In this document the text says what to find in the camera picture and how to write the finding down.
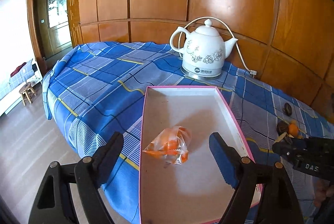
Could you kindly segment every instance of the orange fruit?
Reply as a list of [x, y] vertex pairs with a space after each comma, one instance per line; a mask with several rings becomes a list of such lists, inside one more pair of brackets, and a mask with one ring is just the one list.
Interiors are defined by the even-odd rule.
[[288, 132], [290, 135], [292, 135], [293, 137], [298, 137], [298, 131], [299, 129], [297, 125], [295, 125], [294, 123], [289, 124]]

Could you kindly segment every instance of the plastic bag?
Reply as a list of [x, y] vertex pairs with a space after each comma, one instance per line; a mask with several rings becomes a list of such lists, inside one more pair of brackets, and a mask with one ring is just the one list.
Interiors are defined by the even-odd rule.
[[183, 164], [188, 160], [187, 146], [189, 146], [191, 139], [191, 131], [182, 126], [166, 128], [143, 152], [164, 159], [167, 163]]

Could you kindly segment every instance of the white ceramic kettle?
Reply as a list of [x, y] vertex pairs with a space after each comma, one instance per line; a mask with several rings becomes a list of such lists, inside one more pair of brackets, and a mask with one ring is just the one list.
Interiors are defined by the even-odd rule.
[[[184, 73], [188, 72], [192, 77], [193, 75], [218, 77], [225, 58], [230, 55], [238, 39], [233, 37], [224, 42], [218, 31], [212, 27], [210, 19], [207, 19], [204, 24], [192, 33], [183, 27], [178, 27], [170, 37], [169, 44], [174, 51], [183, 54], [182, 71]], [[180, 32], [186, 34], [186, 41], [184, 47], [178, 49], [174, 47], [173, 39]]]

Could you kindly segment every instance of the kettle spout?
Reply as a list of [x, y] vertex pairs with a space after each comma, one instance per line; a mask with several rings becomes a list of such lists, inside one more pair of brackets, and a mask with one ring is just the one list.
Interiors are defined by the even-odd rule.
[[233, 46], [237, 41], [237, 38], [231, 38], [225, 42], [225, 59], [231, 54]]

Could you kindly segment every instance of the kettle handle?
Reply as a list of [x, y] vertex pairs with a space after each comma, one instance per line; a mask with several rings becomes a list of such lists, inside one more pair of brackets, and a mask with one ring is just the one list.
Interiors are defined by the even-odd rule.
[[190, 33], [189, 33], [189, 31], [186, 30], [185, 28], [179, 26], [179, 27], [174, 31], [174, 33], [171, 35], [171, 37], [170, 37], [170, 39], [169, 39], [169, 45], [171, 46], [172, 50], [174, 50], [174, 51], [176, 51], [176, 52], [178, 52], [178, 53], [182, 53], [182, 54], [183, 54], [183, 53], [184, 53], [184, 48], [180, 48], [180, 49], [178, 49], [178, 48], [175, 48], [174, 45], [173, 45], [173, 39], [174, 39], [174, 37], [176, 36], [177, 33], [181, 33], [181, 32], [183, 32], [183, 33], [186, 34], [186, 38], [190, 37]]

